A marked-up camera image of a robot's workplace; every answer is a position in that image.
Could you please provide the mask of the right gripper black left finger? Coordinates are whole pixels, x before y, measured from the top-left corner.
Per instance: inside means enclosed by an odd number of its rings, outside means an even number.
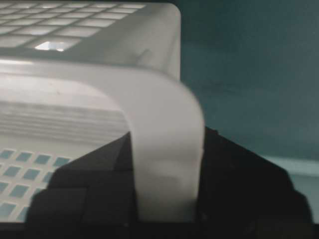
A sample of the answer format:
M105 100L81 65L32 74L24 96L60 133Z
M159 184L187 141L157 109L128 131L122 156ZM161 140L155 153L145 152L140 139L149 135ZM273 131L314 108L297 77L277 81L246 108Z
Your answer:
M131 136L69 162L37 193L26 216L28 239L128 239L134 202Z

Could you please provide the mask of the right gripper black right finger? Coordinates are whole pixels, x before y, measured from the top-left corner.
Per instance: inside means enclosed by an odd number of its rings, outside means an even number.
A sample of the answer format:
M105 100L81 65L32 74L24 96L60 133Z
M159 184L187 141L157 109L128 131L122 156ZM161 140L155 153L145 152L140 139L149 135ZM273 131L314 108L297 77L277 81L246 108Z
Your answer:
M204 239L312 239L307 198L287 171L205 128L197 212Z

